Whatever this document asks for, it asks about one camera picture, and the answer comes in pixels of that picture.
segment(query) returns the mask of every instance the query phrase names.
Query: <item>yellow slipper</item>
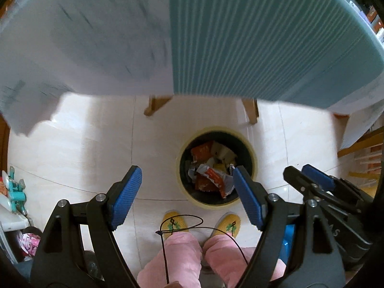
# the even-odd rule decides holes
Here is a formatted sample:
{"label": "yellow slipper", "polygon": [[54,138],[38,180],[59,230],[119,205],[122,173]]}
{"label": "yellow slipper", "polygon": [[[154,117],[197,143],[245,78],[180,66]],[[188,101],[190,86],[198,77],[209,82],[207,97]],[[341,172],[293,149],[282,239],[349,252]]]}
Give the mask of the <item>yellow slipper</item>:
{"label": "yellow slipper", "polygon": [[[176,218],[172,218],[174,215],[180,215],[175,210],[169,211],[166,214],[164,214],[164,218],[162,222],[164,222],[162,230],[180,230],[182,228],[187,228],[187,223],[184,221],[184,218],[182,216],[178,216]],[[173,233],[164,233],[165,239],[167,239],[169,236],[171,236]]]}
{"label": "yellow slipper", "polygon": [[[232,212],[227,212],[217,222],[215,228],[226,232],[226,234],[232,236],[233,238],[236,238],[237,234],[239,234],[240,224],[241,224],[241,219],[237,214]],[[214,230],[212,232],[211,237],[216,235],[221,235],[221,234],[224,234],[224,233]]]}

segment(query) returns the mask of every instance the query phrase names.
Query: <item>person's leg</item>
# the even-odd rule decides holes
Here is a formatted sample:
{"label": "person's leg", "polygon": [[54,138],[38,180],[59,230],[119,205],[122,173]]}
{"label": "person's leg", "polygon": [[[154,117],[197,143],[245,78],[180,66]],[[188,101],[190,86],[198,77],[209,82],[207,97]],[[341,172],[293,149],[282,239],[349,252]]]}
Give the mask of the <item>person's leg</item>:
{"label": "person's leg", "polygon": [[[240,229],[240,218],[237,215],[229,214],[222,218],[217,228],[236,237]],[[255,251],[255,247],[241,248],[245,258],[249,261]],[[205,260],[212,270],[220,276],[228,288],[237,285],[243,275],[246,263],[232,239],[220,232],[214,232],[203,247]],[[271,280],[284,275],[285,264],[279,259]]]}
{"label": "person's leg", "polygon": [[[164,220],[178,215],[167,213]],[[164,229],[186,228],[182,217],[174,218],[163,225]],[[169,282],[178,281],[183,288],[200,288],[198,278],[201,270],[202,250],[197,239],[190,232],[164,234],[165,253],[168,265]],[[137,282],[141,288],[163,288],[166,282],[163,251],[150,261],[139,273]]]}

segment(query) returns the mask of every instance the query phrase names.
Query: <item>teal and white toy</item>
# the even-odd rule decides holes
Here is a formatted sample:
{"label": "teal and white toy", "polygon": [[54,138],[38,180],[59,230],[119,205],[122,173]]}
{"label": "teal and white toy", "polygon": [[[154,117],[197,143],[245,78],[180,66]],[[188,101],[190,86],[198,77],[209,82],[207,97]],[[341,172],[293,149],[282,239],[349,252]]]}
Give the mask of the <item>teal and white toy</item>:
{"label": "teal and white toy", "polygon": [[9,168],[9,176],[5,171],[2,173],[3,183],[8,190],[8,199],[11,203],[12,212],[15,213],[18,210],[23,214],[27,215],[26,209],[24,208],[24,203],[26,201],[26,196],[23,192],[25,189],[24,180],[21,179],[19,182],[15,181],[15,168]]}

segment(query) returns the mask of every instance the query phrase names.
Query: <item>round trash bin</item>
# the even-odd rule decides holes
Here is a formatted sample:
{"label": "round trash bin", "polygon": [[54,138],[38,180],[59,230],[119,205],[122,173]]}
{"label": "round trash bin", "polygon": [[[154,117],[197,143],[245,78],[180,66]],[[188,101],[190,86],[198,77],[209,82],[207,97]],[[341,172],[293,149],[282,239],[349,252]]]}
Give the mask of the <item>round trash bin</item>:
{"label": "round trash bin", "polygon": [[204,209],[218,210],[230,207],[239,201],[239,195],[233,190],[226,198],[215,192],[201,192],[195,190],[194,185],[187,179],[186,160],[192,160],[191,149],[214,140],[232,150],[236,154],[236,164],[244,166],[254,179],[257,173],[256,155],[249,141],[240,133],[224,128],[211,127],[197,132],[183,146],[177,160],[177,178],[181,190],[195,205]]}

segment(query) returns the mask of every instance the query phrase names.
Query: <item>pant leg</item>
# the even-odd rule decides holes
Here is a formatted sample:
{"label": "pant leg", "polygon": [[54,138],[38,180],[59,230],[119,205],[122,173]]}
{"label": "pant leg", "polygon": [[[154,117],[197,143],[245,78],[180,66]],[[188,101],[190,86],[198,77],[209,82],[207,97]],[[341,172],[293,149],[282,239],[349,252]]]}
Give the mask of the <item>pant leg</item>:
{"label": "pant leg", "polygon": [[[200,288],[202,250],[190,232],[177,232],[164,242],[169,282],[179,281],[183,288]],[[164,256],[161,250],[139,273],[141,288],[163,288],[166,284]]]}
{"label": "pant leg", "polygon": [[[241,249],[249,262],[256,248]],[[212,270],[220,276],[228,288],[234,288],[245,271],[246,263],[232,239],[223,234],[213,236],[206,241],[203,252]],[[271,280],[282,277],[284,271],[285,264],[279,259]]]}

